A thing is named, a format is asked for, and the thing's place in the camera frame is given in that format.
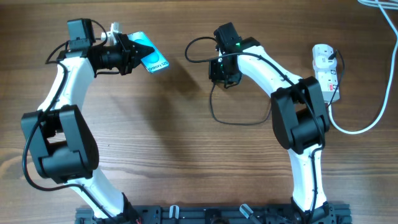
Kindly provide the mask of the turquoise screen smartphone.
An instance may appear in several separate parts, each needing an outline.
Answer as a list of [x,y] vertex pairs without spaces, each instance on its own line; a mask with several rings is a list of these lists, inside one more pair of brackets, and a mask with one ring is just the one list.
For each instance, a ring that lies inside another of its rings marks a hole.
[[148,56],[144,57],[141,62],[149,73],[159,72],[169,67],[169,62],[146,36],[143,31],[135,32],[127,35],[129,40],[137,42],[141,45],[152,47],[154,51]]

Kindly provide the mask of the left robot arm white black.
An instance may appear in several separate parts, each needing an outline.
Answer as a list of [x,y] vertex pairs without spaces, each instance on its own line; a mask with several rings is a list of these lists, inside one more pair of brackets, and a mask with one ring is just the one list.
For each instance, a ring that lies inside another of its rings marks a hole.
[[57,66],[57,75],[44,102],[22,116],[22,171],[37,188],[27,168],[32,159],[37,173],[54,181],[54,190],[72,189],[90,206],[93,223],[140,223],[140,214],[100,169],[98,145],[81,109],[98,75],[127,75],[139,65],[155,72],[167,61],[145,33],[124,34],[113,23],[96,37],[94,23],[68,21],[68,40],[45,61]]

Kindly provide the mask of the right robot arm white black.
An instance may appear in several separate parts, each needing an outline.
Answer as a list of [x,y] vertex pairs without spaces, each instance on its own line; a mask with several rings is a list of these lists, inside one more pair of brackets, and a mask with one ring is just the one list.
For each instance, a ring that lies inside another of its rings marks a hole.
[[210,62],[210,80],[230,88],[246,75],[270,96],[273,132],[291,161],[292,200],[306,215],[317,212],[326,203],[320,158],[330,128],[318,80],[290,73],[256,39],[240,37],[230,22],[214,37],[220,57]]

